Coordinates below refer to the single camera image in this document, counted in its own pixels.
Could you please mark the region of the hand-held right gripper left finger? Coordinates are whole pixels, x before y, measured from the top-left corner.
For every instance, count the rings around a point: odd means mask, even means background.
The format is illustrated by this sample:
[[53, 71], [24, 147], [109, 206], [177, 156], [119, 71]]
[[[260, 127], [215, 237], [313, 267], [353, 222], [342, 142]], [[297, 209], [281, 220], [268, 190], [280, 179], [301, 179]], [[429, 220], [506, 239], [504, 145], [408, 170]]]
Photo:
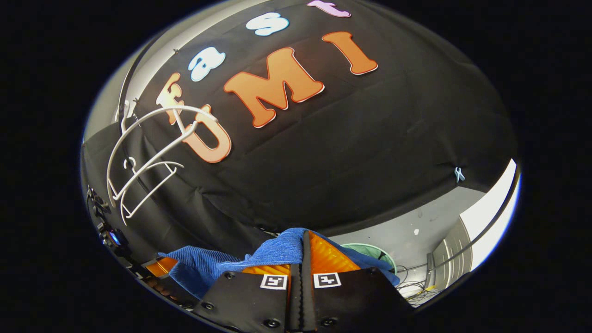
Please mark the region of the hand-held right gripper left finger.
[[194, 308], [225, 332], [289, 333], [300, 328], [300, 266], [260, 265], [225, 271]]

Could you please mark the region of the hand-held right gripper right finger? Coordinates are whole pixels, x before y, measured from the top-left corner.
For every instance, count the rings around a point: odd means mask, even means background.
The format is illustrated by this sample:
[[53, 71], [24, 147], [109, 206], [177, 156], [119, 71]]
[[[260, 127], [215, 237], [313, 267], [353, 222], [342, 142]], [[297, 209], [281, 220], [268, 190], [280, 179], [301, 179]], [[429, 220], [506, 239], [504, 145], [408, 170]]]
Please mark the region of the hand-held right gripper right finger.
[[360, 268], [327, 242], [303, 234], [302, 330], [305, 333], [397, 333], [414, 314], [377, 267]]

